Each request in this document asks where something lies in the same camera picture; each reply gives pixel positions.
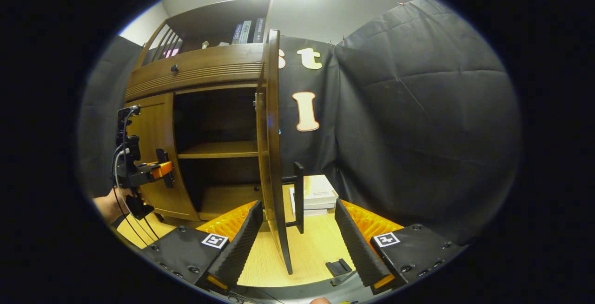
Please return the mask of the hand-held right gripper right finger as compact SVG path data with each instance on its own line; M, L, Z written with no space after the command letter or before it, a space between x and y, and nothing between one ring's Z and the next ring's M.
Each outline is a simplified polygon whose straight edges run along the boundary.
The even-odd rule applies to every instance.
M417 282L465 250L423 224L402 226L341 199L334 219L363 285L372 291Z

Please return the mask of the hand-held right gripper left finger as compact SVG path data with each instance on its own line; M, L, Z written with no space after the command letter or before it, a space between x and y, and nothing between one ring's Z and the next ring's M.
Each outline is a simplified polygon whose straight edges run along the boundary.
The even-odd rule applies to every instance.
M255 200L198 229L177 226L141 253L189 284L229 291L237 285L263 219L262 201Z

